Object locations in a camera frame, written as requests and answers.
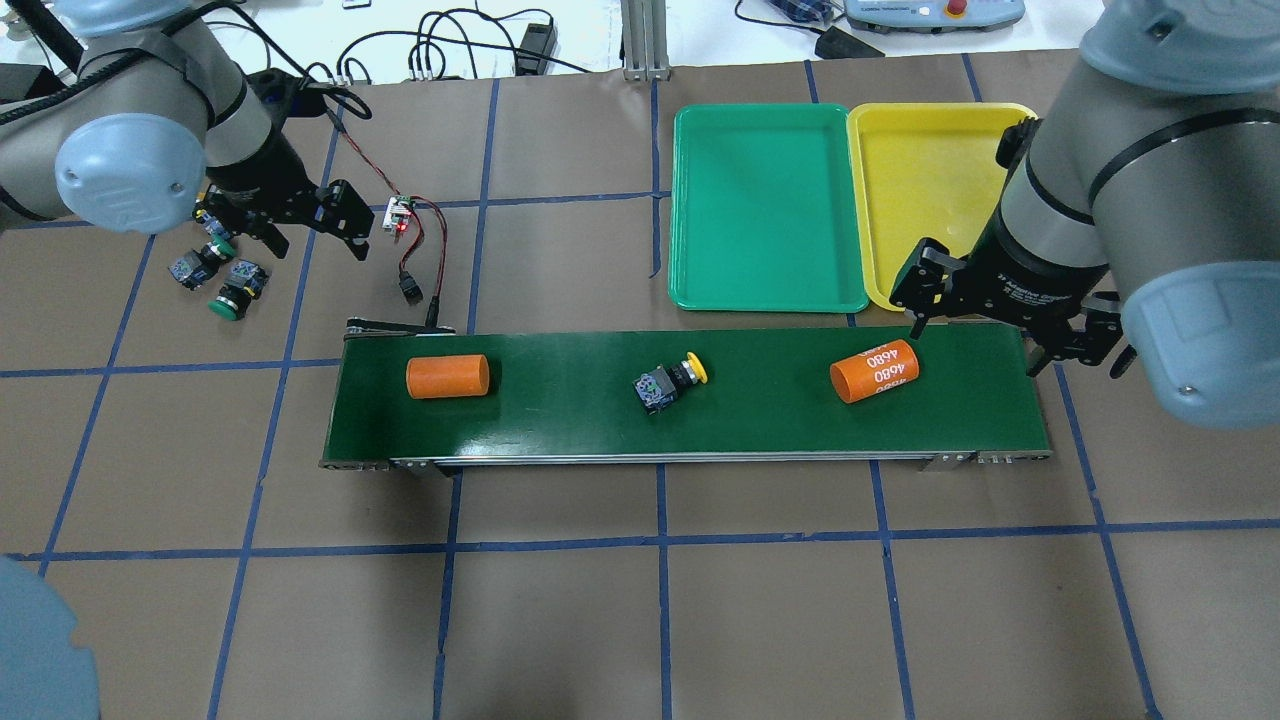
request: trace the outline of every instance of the blue plastic cover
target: blue plastic cover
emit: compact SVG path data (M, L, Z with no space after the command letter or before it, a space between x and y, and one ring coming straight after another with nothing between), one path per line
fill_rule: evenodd
M151 234L191 218L205 149L169 118L122 113L73 132L58 150L54 173L58 195L79 217Z
M1203 428L1280 423L1280 261L1216 263L1138 288L1121 320L1156 397Z
M1114 0L1084 35L1096 70L1169 92L1280 85L1280 0Z
M175 15L187 0L58 0L54 12L77 37L101 37L137 29Z
M97 720L93 653L72 647L74 628L52 588L0 557L0 717Z

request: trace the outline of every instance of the plastic tray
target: plastic tray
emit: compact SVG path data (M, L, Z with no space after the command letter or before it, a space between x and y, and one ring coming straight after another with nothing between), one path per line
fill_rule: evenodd
M668 292L685 310L867 306L849 110L691 105L676 115Z
M873 102L849 114L863 273L887 310L893 281L922 237L955 256L973 250L991 218L1005 169L1005 128L1034 114L1007 102Z

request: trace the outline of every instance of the control box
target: control box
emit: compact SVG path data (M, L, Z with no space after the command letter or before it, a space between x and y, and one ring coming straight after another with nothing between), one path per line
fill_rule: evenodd
M858 29L941 33L1009 27L1027 12L1023 0L849 0L845 14Z

